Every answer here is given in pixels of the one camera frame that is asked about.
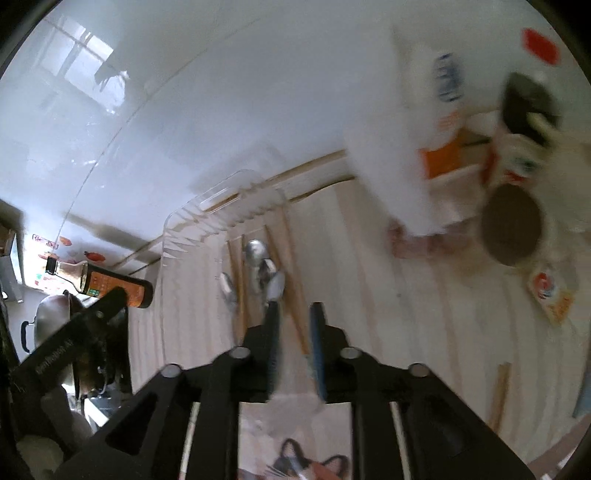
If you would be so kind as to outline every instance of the pot handle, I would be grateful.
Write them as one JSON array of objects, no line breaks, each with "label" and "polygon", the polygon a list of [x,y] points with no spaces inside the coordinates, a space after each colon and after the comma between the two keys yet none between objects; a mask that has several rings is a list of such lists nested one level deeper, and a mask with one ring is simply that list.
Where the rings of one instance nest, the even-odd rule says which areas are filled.
[{"label": "pot handle", "polygon": [[27,348],[27,325],[31,325],[35,322],[28,322],[24,321],[21,323],[21,345],[22,349],[26,351],[26,353],[31,353],[31,351]]}]

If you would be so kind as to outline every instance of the soy sauce bottle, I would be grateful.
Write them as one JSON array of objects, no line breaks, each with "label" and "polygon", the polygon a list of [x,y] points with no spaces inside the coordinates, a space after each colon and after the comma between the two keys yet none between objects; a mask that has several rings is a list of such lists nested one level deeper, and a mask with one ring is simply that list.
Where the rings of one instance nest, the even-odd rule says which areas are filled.
[{"label": "soy sauce bottle", "polygon": [[154,297],[154,287],[147,280],[120,275],[83,261],[77,264],[60,262],[49,257],[46,272],[56,275],[74,285],[84,295],[101,298],[115,287],[122,287],[127,293],[127,305],[144,309]]}]

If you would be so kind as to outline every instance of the chopsticks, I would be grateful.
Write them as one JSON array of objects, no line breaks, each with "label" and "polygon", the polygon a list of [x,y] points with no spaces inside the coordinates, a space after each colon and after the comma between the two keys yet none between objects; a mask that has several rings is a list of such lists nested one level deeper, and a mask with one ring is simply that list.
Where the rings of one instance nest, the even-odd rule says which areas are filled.
[{"label": "chopsticks", "polygon": [[500,364],[496,374],[495,392],[492,398],[491,416],[488,419],[488,426],[496,434],[501,429],[501,422],[505,413],[505,404],[511,380],[511,367],[508,362]]},{"label": "chopsticks", "polygon": [[237,345],[241,345],[246,335],[248,328],[248,310],[246,308],[246,273],[244,265],[244,245],[245,237],[240,237],[240,261],[236,262],[234,253],[232,252],[232,244],[226,241],[228,248],[228,256],[230,259],[230,270],[232,272],[232,280],[235,280],[236,296],[238,297],[238,319],[233,325],[234,341]]},{"label": "chopsticks", "polygon": [[271,260],[275,263],[278,270],[283,270],[285,273],[285,290],[283,292],[283,296],[285,298],[285,303],[291,312],[291,317],[295,324],[295,331],[298,336],[298,340],[300,342],[300,348],[304,355],[308,355],[310,353],[310,348],[308,346],[307,337],[304,333],[304,328],[302,326],[302,321],[305,322],[306,314],[301,311],[301,305],[303,301],[303,293],[301,290],[301,283],[300,283],[300,274],[299,269],[296,264],[296,255],[295,249],[293,245],[293,240],[291,238],[291,232],[289,229],[289,224],[287,221],[287,215],[285,214],[285,210],[283,207],[280,208],[280,216],[281,221],[283,223],[283,227],[285,229],[285,233],[287,236],[287,256],[288,256],[288,265],[291,267],[291,272],[287,272],[284,266],[281,263],[281,258],[279,256],[279,252],[277,249],[277,244],[271,234],[270,228],[265,224],[265,234],[267,236],[267,243],[269,245],[269,254],[271,256]]}]

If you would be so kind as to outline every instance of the cat picture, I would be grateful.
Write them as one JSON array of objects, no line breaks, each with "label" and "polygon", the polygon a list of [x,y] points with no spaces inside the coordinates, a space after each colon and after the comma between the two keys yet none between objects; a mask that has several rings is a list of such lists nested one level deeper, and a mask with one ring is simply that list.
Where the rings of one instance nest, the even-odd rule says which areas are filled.
[{"label": "cat picture", "polygon": [[345,480],[349,470],[349,459],[345,455],[333,455],[324,462],[306,458],[300,444],[287,439],[281,445],[279,457],[268,465],[263,475],[238,470],[238,480]]}]

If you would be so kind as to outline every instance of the spoon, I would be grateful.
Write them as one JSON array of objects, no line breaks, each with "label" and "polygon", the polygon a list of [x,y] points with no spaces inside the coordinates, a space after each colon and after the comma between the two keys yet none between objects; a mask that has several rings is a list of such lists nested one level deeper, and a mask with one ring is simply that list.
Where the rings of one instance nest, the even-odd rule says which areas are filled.
[{"label": "spoon", "polygon": [[265,292],[265,288],[267,287],[267,285],[276,273],[277,267],[273,263],[273,260],[269,258],[264,259],[259,265],[256,277],[259,283],[259,287],[261,288],[261,291],[263,293]]},{"label": "spoon", "polygon": [[267,285],[267,302],[279,301],[285,289],[285,274],[282,271],[276,272]]},{"label": "spoon", "polygon": [[246,263],[252,268],[258,268],[263,260],[269,257],[269,249],[261,240],[250,240],[244,247]]},{"label": "spoon", "polygon": [[238,295],[236,295],[236,289],[232,283],[230,275],[222,273],[220,275],[220,290],[222,291],[223,300],[230,310],[230,313],[234,315],[238,308]]}]

